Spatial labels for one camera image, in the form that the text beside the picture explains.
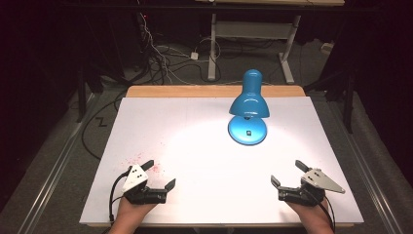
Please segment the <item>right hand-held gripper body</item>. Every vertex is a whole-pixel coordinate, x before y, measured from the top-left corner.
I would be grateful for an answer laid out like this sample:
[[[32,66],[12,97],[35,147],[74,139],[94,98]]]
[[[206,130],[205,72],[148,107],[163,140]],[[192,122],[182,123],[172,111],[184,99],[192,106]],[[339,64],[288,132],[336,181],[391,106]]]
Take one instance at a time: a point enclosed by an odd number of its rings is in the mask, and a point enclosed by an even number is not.
[[[309,169],[301,176],[300,182],[298,187],[285,187],[279,184],[279,200],[314,207],[323,201],[326,191],[345,193],[345,189],[321,169]]]

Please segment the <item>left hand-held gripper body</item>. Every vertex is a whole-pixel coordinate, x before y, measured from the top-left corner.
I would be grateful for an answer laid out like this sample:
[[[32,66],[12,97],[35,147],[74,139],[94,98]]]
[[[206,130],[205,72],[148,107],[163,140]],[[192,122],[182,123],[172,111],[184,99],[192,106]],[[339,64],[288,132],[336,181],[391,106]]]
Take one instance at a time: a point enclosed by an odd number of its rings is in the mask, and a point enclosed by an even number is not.
[[[122,187],[123,196],[132,204],[164,204],[168,192],[165,188],[150,188],[147,185],[148,174],[140,165],[129,167]]]

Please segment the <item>blue desk lamp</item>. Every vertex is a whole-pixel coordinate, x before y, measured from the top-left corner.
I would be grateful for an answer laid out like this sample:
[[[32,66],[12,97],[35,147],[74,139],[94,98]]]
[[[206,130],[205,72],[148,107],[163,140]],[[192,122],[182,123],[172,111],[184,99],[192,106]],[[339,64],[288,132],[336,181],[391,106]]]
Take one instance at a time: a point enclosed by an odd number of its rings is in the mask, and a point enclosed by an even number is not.
[[[256,145],[267,136],[264,119],[270,117],[270,111],[261,88],[262,73],[248,70],[244,74],[242,91],[229,109],[233,118],[228,123],[228,133],[239,144]]]

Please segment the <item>person's right hand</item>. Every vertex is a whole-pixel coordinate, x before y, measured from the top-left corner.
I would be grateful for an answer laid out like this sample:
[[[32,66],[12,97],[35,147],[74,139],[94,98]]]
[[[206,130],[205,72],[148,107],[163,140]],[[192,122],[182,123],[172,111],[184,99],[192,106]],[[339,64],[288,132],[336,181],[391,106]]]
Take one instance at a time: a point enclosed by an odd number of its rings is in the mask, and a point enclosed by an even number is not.
[[[316,205],[314,207],[307,207],[299,204],[294,204],[291,202],[287,202],[287,204],[298,214],[301,222],[305,226],[329,225],[328,216],[325,214],[324,210],[319,205]]]

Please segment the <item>person's left hand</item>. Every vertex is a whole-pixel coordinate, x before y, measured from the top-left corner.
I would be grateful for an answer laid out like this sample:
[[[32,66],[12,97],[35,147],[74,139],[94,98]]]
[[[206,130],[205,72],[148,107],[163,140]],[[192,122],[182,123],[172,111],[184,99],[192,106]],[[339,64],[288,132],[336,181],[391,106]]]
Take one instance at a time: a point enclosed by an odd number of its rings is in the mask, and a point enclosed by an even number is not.
[[[143,219],[156,207],[156,204],[135,205],[126,198],[120,200],[115,222],[139,225]]]

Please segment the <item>white table cover sheet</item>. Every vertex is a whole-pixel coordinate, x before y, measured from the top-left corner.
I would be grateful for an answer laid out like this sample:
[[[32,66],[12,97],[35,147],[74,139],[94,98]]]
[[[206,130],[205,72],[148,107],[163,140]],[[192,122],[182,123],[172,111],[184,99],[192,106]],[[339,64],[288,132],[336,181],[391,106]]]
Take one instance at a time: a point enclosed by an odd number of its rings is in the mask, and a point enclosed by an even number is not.
[[[309,97],[270,97],[266,138],[253,146],[233,141],[229,97],[126,97],[96,171],[80,221],[104,225],[122,193],[119,178],[131,165],[149,160],[148,184],[176,185],[145,226],[277,226],[299,219],[278,198],[271,176],[297,187],[295,161],[319,168],[345,189],[327,197],[339,225],[363,217]]]

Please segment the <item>black metal stand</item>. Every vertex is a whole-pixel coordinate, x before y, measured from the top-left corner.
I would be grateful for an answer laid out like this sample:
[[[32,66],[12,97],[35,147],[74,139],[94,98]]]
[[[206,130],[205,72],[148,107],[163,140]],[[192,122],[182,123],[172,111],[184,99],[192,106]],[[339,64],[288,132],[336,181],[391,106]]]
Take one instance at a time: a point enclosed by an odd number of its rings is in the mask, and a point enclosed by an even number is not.
[[[78,120],[77,122],[80,123],[83,121],[86,109],[87,109],[87,100],[86,100],[86,87],[85,87],[85,79],[84,79],[84,71],[83,67],[80,67],[77,72],[77,80],[78,80]]]

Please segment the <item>aluminium floor rail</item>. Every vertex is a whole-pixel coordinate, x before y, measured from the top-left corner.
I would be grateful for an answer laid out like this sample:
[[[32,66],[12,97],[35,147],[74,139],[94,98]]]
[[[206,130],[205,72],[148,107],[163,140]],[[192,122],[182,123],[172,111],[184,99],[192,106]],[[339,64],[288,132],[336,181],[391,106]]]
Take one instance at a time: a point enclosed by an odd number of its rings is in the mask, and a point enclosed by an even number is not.
[[[90,116],[99,99],[100,95],[87,95],[87,109],[81,119],[80,107],[74,107],[75,104],[80,104],[80,101],[73,101],[30,164],[21,183],[22,193],[19,198],[24,199],[26,208],[18,234],[34,233],[71,157],[71,151],[80,137],[80,132],[86,126],[86,118]]]
[[[357,224],[356,228],[376,234],[403,234],[395,209],[386,195],[386,188],[390,185],[387,171],[370,161],[366,143],[358,140],[356,128],[351,133],[346,129],[340,105],[330,102],[328,107],[344,146],[339,150],[334,142],[333,149],[364,218],[364,224]]]

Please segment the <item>white metal desk frame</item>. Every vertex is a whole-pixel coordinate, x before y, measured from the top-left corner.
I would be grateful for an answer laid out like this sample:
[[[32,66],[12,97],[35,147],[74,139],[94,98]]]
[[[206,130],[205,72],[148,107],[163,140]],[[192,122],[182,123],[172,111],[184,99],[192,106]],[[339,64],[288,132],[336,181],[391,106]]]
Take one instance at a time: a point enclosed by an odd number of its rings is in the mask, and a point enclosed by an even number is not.
[[[295,16],[292,22],[252,22],[220,20],[217,14],[211,15],[210,22],[210,48],[208,57],[208,81],[216,80],[216,69],[218,58],[218,43],[216,38],[248,38],[248,39],[273,39],[285,40],[285,50],[278,53],[279,63],[287,84],[294,84],[294,78],[288,64],[288,57],[296,32],[300,23],[300,16]]]

